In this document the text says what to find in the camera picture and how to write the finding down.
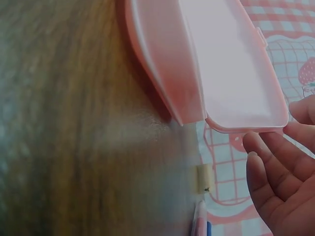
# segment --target strawberry print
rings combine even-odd
[[[315,94],[315,58],[311,57],[299,70],[304,97]]]

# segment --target plastic case lid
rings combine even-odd
[[[179,124],[272,131],[288,111],[260,29],[239,0],[126,0],[130,39]]]

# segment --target finger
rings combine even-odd
[[[261,138],[273,155],[301,181],[315,173],[315,160],[277,133],[263,133]]]
[[[280,161],[272,154],[258,134],[249,133],[243,138],[243,145],[247,152],[255,151],[264,163],[266,175],[274,193],[286,201],[302,184],[292,175]]]
[[[254,206],[263,221],[273,230],[277,220],[281,220],[281,206],[284,202],[273,192],[267,179],[263,161],[256,153],[249,153],[246,173]]]
[[[315,126],[289,122],[283,132],[315,153]]]
[[[315,95],[289,105],[291,115],[302,124],[315,124]]]

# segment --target checkered fabric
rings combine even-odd
[[[241,3],[267,39],[267,53],[287,104],[315,94],[315,78],[306,76],[307,69],[315,65],[315,0],[241,0]],[[212,235],[271,236],[247,190],[243,134],[221,134],[206,123],[197,124],[197,133],[202,160],[211,162],[215,173],[216,188],[206,197]]]

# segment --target case latch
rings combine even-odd
[[[267,40],[265,39],[265,36],[263,35],[261,29],[259,27],[257,27],[256,30],[257,30],[257,32],[258,32],[258,34],[259,34],[259,36],[260,36],[260,38],[262,40],[262,43],[263,43],[264,47],[265,48],[268,47]]]

